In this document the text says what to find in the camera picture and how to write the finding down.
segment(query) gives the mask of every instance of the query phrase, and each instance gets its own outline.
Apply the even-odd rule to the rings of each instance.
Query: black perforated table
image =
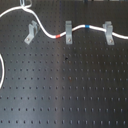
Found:
[[[0,13],[18,5],[0,0]],[[112,21],[115,32],[128,35],[127,2],[36,0],[32,10],[51,34],[71,20],[73,27]],[[32,20],[22,10],[0,19],[0,128],[128,128],[128,40],[114,37],[108,46],[103,32],[80,29],[66,45],[65,36],[50,39],[40,30],[27,45]]]

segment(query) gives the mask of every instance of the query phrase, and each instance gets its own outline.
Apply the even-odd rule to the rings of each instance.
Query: screw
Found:
[[[29,38],[27,38],[27,41],[29,41]]]
[[[71,42],[71,39],[70,38],[68,38],[68,42]]]

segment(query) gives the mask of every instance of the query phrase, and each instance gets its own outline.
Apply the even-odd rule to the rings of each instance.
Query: metal clamp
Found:
[[[105,24],[103,24],[103,28],[106,29],[105,36],[106,36],[107,44],[114,45],[114,40],[112,37],[113,26],[111,21],[106,21]]]
[[[30,4],[32,5],[32,0],[20,0],[20,5],[21,6],[26,6],[27,1],[29,1]]]
[[[30,44],[33,38],[38,33],[40,27],[35,21],[32,21],[32,24],[29,24],[28,28],[29,28],[29,35],[25,38],[24,42]]]
[[[66,21],[66,44],[72,44],[72,22]]]

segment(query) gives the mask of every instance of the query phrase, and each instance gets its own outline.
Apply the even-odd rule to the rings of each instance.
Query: metal bracket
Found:
[[[103,24],[103,28],[106,29],[105,36],[106,36],[107,44],[114,45],[114,40],[112,37],[113,26],[111,21],[106,21],[105,24]]]
[[[65,29],[66,29],[66,44],[72,44],[72,22],[71,21],[66,21]]]
[[[28,28],[29,28],[29,35],[25,38],[24,42],[30,44],[33,38],[38,33],[40,27],[35,21],[32,21],[32,24],[29,24]]]

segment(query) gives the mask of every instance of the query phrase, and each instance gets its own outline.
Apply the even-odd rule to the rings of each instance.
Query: black surface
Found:
[[[0,13],[19,5],[1,0]],[[41,2],[33,7],[46,30],[59,34],[65,21],[73,26],[102,26],[111,20],[114,31],[128,35],[125,2]],[[73,45],[65,37],[50,39],[40,30],[24,43],[35,18],[22,10],[0,19],[0,53],[6,75],[0,90],[0,128],[127,128],[128,41],[80,29]]]

